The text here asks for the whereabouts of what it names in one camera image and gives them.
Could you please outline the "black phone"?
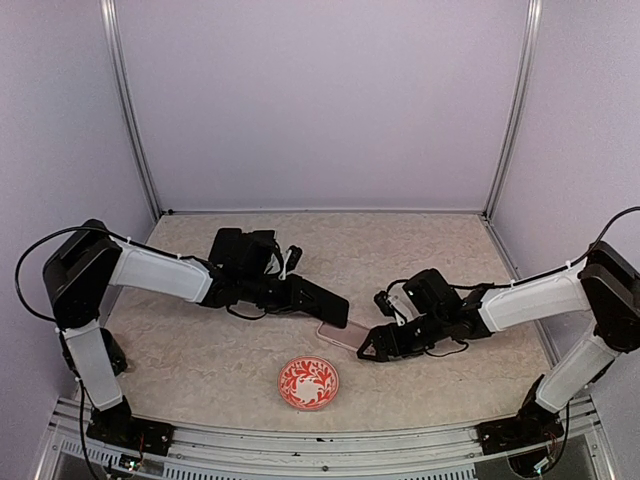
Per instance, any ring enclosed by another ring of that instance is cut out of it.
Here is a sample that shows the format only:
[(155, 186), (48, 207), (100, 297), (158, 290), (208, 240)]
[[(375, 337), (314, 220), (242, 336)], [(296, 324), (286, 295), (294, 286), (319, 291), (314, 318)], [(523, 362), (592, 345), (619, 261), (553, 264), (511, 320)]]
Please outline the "black phone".
[(292, 306), (338, 329), (345, 329), (349, 316), (349, 301), (323, 287), (295, 276), (292, 280)]

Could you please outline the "clear pink phone case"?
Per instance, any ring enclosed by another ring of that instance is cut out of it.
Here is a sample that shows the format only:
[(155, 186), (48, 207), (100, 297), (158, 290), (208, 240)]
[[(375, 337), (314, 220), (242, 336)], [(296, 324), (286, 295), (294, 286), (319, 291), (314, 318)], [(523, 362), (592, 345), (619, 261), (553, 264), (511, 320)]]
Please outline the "clear pink phone case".
[(352, 352), (356, 352), (361, 347), (368, 333), (368, 327), (351, 321), (347, 323), (345, 328), (322, 323), (316, 330), (319, 339)]

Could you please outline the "black phone case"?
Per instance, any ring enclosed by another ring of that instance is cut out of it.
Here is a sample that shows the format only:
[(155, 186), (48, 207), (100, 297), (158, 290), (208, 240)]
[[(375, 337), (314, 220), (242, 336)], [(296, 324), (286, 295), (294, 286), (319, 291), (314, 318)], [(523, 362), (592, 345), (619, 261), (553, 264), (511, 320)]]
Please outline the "black phone case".
[(209, 252), (209, 262), (220, 268), (236, 268), (239, 265), (242, 235), (240, 228), (219, 229)]

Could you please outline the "light blue phone case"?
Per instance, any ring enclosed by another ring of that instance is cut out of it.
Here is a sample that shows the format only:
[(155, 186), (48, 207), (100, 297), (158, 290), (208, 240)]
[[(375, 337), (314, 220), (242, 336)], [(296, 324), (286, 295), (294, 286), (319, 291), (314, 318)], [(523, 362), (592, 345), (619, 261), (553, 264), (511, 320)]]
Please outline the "light blue phone case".
[(255, 230), (250, 233), (250, 236), (263, 248), (278, 249), (275, 230)]

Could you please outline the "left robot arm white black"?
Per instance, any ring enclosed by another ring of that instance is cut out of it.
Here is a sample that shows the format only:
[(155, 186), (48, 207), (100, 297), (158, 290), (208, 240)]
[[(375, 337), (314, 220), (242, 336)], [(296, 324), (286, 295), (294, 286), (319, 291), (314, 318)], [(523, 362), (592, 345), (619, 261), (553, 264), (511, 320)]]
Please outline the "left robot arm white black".
[(149, 439), (168, 440), (166, 423), (133, 416), (117, 381), (127, 367), (113, 335), (100, 326), (101, 306), (112, 286), (131, 287), (179, 298), (205, 308), (224, 309), (238, 317), (240, 302), (261, 316), (322, 313), (321, 290), (294, 270), (302, 255), (292, 245), (282, 250), (273, 230), (217, 231), (206, 258), (181, 256), (132, 241), (97, 219), (64, 228), (66, 236), (43, 266), (51, 314), (35, 317), (57, 328), (63, 355), (79, 381), (81, 397), (90, 401), (90, 438), (133, 447)]

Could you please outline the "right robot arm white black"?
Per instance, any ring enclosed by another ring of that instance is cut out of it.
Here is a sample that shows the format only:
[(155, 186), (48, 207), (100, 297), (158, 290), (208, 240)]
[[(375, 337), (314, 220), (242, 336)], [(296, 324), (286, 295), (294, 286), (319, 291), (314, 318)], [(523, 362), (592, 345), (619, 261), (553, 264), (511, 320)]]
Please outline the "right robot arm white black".
[(447, 339), (466, 347), (530, 322), (577, 320), (584, 326), (574, 345), (534, 382), (515, 415), (478, 425), (486, 454), (566, 434), (561, 411), (620, 355), (639, 347), (639, 273), (603, 240), (554, 270), (504, 285), (468, 286), (465, 296), (437, 269), (423, 270), (401, 285), (416, 317), (401, 313), (389, 291), (379, 292), (374, 301), (391, 321), (368, 332), (359, 359), (383, 363), (429, 355)]

